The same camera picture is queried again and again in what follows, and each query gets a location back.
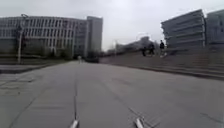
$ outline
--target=sky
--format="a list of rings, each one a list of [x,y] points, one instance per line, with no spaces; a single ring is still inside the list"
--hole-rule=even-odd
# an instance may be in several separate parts
[[[117,41],[127,44],[142,36],[163,39],[161,22],[172,17],[203,9],[224,9],[223,0],[0,0],[0,16],[60,16],[85,19],[103,17],[102,48]]]

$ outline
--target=street light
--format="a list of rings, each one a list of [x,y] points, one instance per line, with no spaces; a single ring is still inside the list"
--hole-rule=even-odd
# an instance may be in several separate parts
[[[21,44],[22,44],[22,36],[23,36],[23,32],[24,32],[24,26],[25,26],[25,22],[27,19],[27,15],[26,14],[21,14],[22,20],[20,21],[20,28],[21,30],[19,31],[19,47],[18,47],[18,58],[17,61],[20,64],[21,62]]]

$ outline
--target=asphalt road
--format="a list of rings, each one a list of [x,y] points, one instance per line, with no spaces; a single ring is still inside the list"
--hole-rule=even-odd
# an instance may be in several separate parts
[[[223,128],[224,82],[69,62],[0,75],[0,128]]]

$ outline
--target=staircase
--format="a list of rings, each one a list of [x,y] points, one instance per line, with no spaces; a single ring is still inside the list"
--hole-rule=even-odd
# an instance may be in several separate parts
[[[140,52],[127,53],[103,58],[101,63],[224,80],[224,46],[222,45],[177,50],[174,55],[163,58],[159,55],[143,57]]]

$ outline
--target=building facade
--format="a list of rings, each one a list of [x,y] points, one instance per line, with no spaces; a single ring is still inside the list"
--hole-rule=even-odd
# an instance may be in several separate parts
[[[22,17],[0,18],[1,52],[13,50],[18,39],[16,31],[23,21]],[[29,16],[25,18],[23,24],[26,39],[25,51],[32,54],[32,51],[37,49],[55,53],[64,50],[72,57],[74,55],[87,56],[89,51],[100,52],[102,23],[103,19],[96,17],[87,17],[86,20],[82,20]]]
[[[224,10],[208,13],[206,26],[208,43],[224,43]]]
[[[202,10],[162,22],[167,47],[205,45],[205,19]]]

